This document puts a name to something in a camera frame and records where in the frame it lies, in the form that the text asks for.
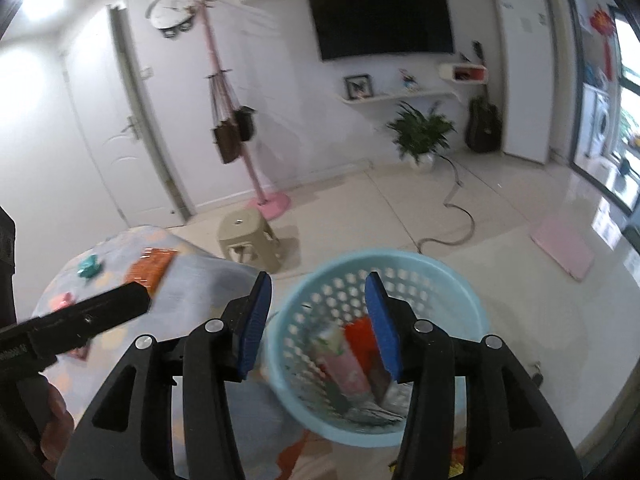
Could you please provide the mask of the person left hand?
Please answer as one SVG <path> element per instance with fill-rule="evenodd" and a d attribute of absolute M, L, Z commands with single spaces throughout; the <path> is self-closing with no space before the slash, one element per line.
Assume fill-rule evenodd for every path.
<path fill-rule="evenodd" d="M 48 385 L 48 388 L 51 417 L 43 429 L 40 451 L 44 457 L 43 469 L 49 474 L 54 474 L 74 432 L 74 419 L 58 389 L 51 384 Z"/>

